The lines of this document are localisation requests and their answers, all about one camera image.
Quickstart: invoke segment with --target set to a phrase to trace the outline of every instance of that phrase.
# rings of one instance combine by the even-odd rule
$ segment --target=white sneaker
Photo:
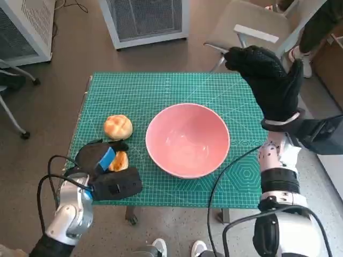
[[[157,250],[162,253],[162,257],[167,257],[166,241],[164,241],[162,238],[158,238],[152,243],[152,245],[155,246]]]
[[[198,257],[202,252],[207,250],[206,244],[203,241],[196,241],[192,246],[191,257]]]
[[[289,51],[288,58],[292,63],[295,61],[295,59],[300,59],[304,67],[304,78],[309,79],[312,77],[312,68],[310,64],[310,52],[303,54],[302,52],[300,52],[299,47],[295,47],[291,51]]]

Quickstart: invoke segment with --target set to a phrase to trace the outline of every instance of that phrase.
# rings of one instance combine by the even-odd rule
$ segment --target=bread roll
[[[113,140],[129,138],[132,134],[132,123],[125,115],[112,115],[103,125],[105,134]]]
[[[110,171],[121,171],[129,167],[129,158],[126,152],[117,152],[108,169]]]

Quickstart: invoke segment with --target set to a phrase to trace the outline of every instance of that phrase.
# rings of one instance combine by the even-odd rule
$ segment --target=table leg
[[[137,213],[136,206],[127,206],[125,212],[125,219],[131,223],[131,225],[136,225],[138,223],[138,219],[136,217],[135,212]]]
[[[220,213],[217,214],[217,220],[222,223],[230,223],[230,209],[222,209]]]

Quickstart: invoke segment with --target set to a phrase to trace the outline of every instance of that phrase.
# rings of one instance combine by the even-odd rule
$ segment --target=green cutting mat
[[[159,169],[145,148],[145,132],[152,118],[177,103],[198,103],[218,113],[231,137],[224,164],[201,179],[179,179]],[[233,159],[262,144],[266,132],[262,113],[247,83],[236,73],[95,73],[91,81],[69,150],[77,151],[93,139],[106,138],[103,123],[114,114],[125,114],[133,123],[126,141],[129,160],[143,181],[143,191],[121,201],[96,205],[206,207],[220,171]],[[256,153],[226,172],[213,199],[219,208],[256,208],[260,175]]]

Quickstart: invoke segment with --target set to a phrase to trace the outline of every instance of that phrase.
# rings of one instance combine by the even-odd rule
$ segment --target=black cable
[[[214,192],[215,190],[217,189],[217,185],[218,185],[218,182],[220,181],[222,175],[225,173],[225,171],[227,169],[229,169],[233,164],[235,164],[236,162],[238,162],[239,160],[243,159],[244,157],[246,157],[247,155],[251,154],[252,152],[256,151],[258,148],[260,148],[261,146],[257,146],[257,147],[254,147],[252,150],[249,150],[248,152],[246,152],[245,154],[241,155],[240,157],[238,157],[237,159],[233,160],[229,165],[227,165],[223,171],[219,174],[219,177],[217,178],[215,184],[214,184],[214,187],[212,189],[212,192],[211,192],[211,196],[210,196],[210,200],[208,202],[208,209],[207,209],[207,230],[208,230],[208,236],[210,238],[210,242],[211,242],[211,245],[212,245],[212,249],[213,249],[213,253],[215,255],[215,257],[217,257],[217,250],[215,249],[215,245],[214,245],[214,242],[213,242],[213,238],[212,238],[212,233],[211,233],[211,226],[210,226],[210,207],[211,207],[211,203],[212,203],[212,199],[213,199],[213,196],[214,196]]]
[[[84,11],[85,13],[88,13],[88,8],[85,7],[82,4],[79,4],[79,2],[77,2],[77,0],[74,0],[76,3],[75,4],[66,4],[66,1],[64,3],[63,7],[69,7],[69,6],[73,6],[73,5],[77,5],[82,11]]]
[[[55,158],[64,158],[64,159],[72,162],[73,164],[75,164],[75,166],[80,168],[80,166],[72,158],[69,158],[69,157],[63,156],[63,155],[53,155],[49,159],[49,161],[48,161],[48,175],[51,175],[51,163],[52,163],[53,159],[55,159]],[[53,192],[53,197],[54,197],[54,202],[55,202],[55,209],[57,210],[57,208],[58,208],[58,198],[57,198],[57,193],[55,191],[54,183],[53,183],[53,180],[52,180],[51,176],[49,177],[49,182],[50,182],[51,191]]]
[[[290,209],[302,209],[302,210],[305,210],[307,211],[309,214],[311,214],[315,220],[317,221],[319,227],[320,227],[320,230],[323,234],[323,238],[324,238],[324,243],[325,243],[325,246],[326,246],[326,250],[327,250],[327,254],[329,257],[332,257],[332,252],[331,252],[331,249],[330,249],[330,244],[329,244],[329,240],[327,239],[327,235],[326,235],[326,232],[325,232],[325,229],[322,225],[322,223],[320,222],[320,219],[318,218],[318,216],[309,208],[307,207],[304,207],[304,206],[298,206],[298,205],[293,205],[293,206],[286,206],[286,207],[283,207],[283,208],[280,208],[280,209],[275,209],[275,210],[268,210],[268,211],[265,211],[263,213],[260,213],[260,214],[255,214],[255,215],[251,215],[251,216],[248,216],[248,217],[244,217],[244,218],[240,218],[239,220],[236,220],[234,222],[231,222],[229,223],[223,230],[223,244],[224,244],[224,252],[225,252],[225,257],[230,257],[230,253],[229,253],[229,247],[228,247],[228,244],[227,244],[227,239],[226,239],[226,234],[227,234],[227,231],[240,224],[240,223],[243,223],[243,222],[246,222],[246,221],[250,221],[250,220],[254,220],[256,218],[260,218],[260,217],[265,217],[265,216],[269,216],[269,215],[272,215],[272,214],[275,214],[275,213],[279,213],[279,212],[282,212],[282,211],[285,211],[285,210],[290,210]]]
[[[65,176],[62,176],[62,175],[49,174],[49,175],[45,175],[44,177],[42,177],[41,180],[38,183],[38,188],[37,188],[37,208],[38,208],[38,216],[39,216],[39,221],[41,223],[41,228],[42,228],[42,233],[43,234],[45,233],[45,224],[44,224],[42,204],[41,204],[41,191],[42,191],[43,182],[47,178],[51,178],[51,177],[60,178],[60,179],[66,180],[66,181],[68,181],[68,182],[70,182],[70,183],[80,187],[81,189],[88,190],[88,191],[93,191],[93,189],[91,187],[88,187],[88,186],[82,185],[80,183],[77,183],[75,180],[73,180],[71,178],[68,178],[68,177],[65,177]]]

